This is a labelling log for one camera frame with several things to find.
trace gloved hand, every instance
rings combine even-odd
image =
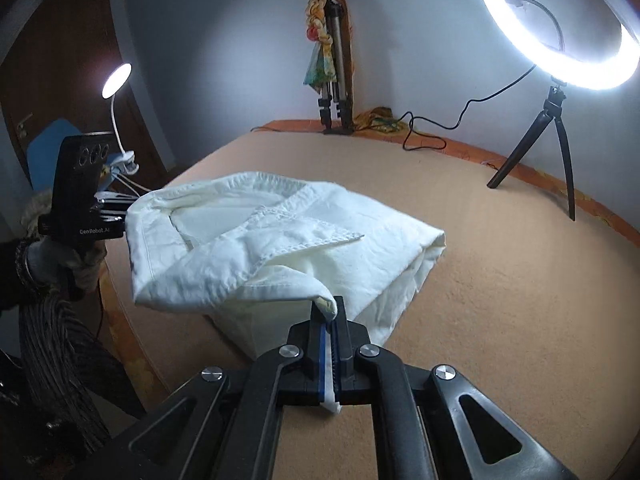
[[[63,267],[73,271],[78,288],[91,292],[106,254],[104,241],[96,242],[81,258],[71,247],[44,237],[27,248],[26,260],[31,276],[41,285],[59,285],[59,267]]]

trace orange bed edge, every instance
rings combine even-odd
[[[318,132],[322,131],[322,124],[319,120],[305,120],[305,119],[288,119],[271,121],[259,128],[256,131],[283,131],[283,132]],[[353,133],[353,137],[362,137],[364,139],[384,140],[385,142],[394,142],[396,144],[402,144],[404,141],[404,133],[402,134],[381,134],[375,130],[360,130]],[[498,169],[506,160],[505,156],[498,155],[482,148],[476,148],[470,144],[459,142],[446,138],[447,146],[442,153],[449,156],[455,156],[463,160],[469,160],[477,164],[485,164],[491,168]],[[429,146],[431,139],[424,137],[412,136],[407,140],[407,145],[414,148],[416,146]],[[556,195],[567,197],[566,183],[562,180],[544,173],[543,171],[535,170],[524,164],[518,164],[510,173],[510,176],[527,182],[532,186],[545,189]],[[600,202],[595,201],[588,195],[575,190],[575,205],[588,214],[600,219],[606,225],[611,227],[614,231],[620,233],[627,240],[631,241],[636,247],[640,247],[640,232],[636,230],[631,224],[620,218],[613,211],[602,205]]]

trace desk lamp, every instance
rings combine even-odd
[[[113,123],[113,131],[116,134],[118,140],[118,147],[120,148],[120,154],[116,156],[114,160],[110,162],[111,169],[117,169],[119,173],[132,175],[138,172],[139,166],[134,161],[134,153],[132,151],[125,152],[120,141],[120,134],[118,133],[118,127],[116,126],[116,118],[113,115],[113,101],[116,98],[116,92],[122,88],[131,74],[131,65],[124,63],[117,67],[116,70],[111,73],[107,82],[102,88],[102,97],[105,99],[111,98],[111,123]]]
[[[544,11],[554,22],[558,33],[558,48],[553,48],[541,43],[531,34],[517,19],[513,7],[521,7],[525,2],[533,4]],[[564,37],[562,30],[555,16],[541,3],[535,0],[484,0],[489,13],[497,23],[505,36],[521,51],[526,57],[532,60],[542,70],[551,74],[552,85],[545,100],[543,110],[534,120],[522,140],[511,152],[505,163],[500,167],[487,186],[495,189],[509,174],[509,172],[520,162],[522,157],[529,151],[538,140],[546,127],[554,121],[560,150],[562,153],[562,163],[564,164],[564,175],[569,201],[569,216],[575,221],[575,192],[574,175],[571,166],[571,155],[569,152],[569,141],[566,130],[562,123],[562,101],[566,98],[562,87],[567,84],[590,88],[594,90],[609,89],[619,86],[627,81],[638,66],[640,59],[640,44],[638,42],[637,27],[638,17],[625,0],[604,0],[612,12],[620,20],[621,42],[620,49],[614,56],[603,62],[583,62],[568,56],[564,52]]]

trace bed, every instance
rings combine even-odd
[[[444,229],[446,252],[386,347],[419,367],[452,364],[581,479],[607,478],[640,427],[638,232],[584,196],[572,222],[557,181],[526,167],[489,190],[494,170],[472,161],[499,166],[495,154],[407,153],[381,138],[252,132],[172,184],[251,170],[329,180]],[[108,251],[111,334],[148,408],[207,365],[249,364],[204,316],[132,304],[126,241]],[[273,477],[376,478],[374,456],[368,407],[286,408]]]

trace wooden door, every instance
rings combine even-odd
[[[83,133],[113,130],[102,86],[121,63],[109,0],[40,4],[0,66],[0,105],[27,175],[27,146],[57,118]],[[166,170],[128,84],[116,95],[114,114],[124,149],[134,150],[140,164],[135,180],[164,184]]]

